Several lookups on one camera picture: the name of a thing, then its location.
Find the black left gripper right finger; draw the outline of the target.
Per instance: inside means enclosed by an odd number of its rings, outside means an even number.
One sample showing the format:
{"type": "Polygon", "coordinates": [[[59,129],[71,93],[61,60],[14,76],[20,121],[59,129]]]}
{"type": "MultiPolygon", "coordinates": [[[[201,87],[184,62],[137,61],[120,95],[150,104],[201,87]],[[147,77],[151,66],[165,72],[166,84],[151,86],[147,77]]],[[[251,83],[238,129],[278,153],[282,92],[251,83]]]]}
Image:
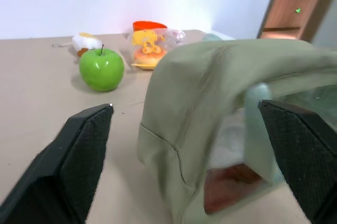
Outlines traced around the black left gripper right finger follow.
{"type": "Polygon", "coordinates": [[[336,131],[317,113],[274,100],[259,110],[277,165],[311,223],[336,223],[336,131]]]}

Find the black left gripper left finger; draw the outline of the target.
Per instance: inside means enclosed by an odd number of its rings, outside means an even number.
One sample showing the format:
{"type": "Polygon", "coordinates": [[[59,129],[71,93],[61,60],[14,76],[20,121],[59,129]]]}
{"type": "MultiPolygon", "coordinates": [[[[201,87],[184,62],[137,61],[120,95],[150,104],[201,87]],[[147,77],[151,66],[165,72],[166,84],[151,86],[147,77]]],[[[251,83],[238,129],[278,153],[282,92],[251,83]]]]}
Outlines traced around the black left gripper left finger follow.
{"type": "Polygon", "coordinates": [[[1,223],[86,223],[104,166],[112,104],[71,116],[1,205],[1,223]]]}

